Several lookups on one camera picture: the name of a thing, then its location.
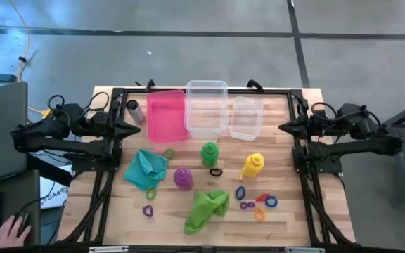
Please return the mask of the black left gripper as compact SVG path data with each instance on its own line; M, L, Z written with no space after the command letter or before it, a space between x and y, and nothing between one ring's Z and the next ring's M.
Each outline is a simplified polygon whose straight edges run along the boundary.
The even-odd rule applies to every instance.
M125 129L126 131L123 131L122 133L118 131L119 129L118 117L112 117L108 112L98 111L96 113L97 137L112 137L122 140L129 136L138 134L141 130L137 126L128 124L126 122L120 122L120 128Z

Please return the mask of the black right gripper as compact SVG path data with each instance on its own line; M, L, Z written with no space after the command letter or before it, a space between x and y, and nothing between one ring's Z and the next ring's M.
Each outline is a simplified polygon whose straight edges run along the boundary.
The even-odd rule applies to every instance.
M303 126L306 130L308 136L322 136L324 133L324 121L320 120L318 117L314 116L304 116L300 115L297 118L299 124ZM280 125L278 128L282 131L290 134L291 136L297 137L297 131L292 130L291 128L297 127L297 124L294 122L288 122Z

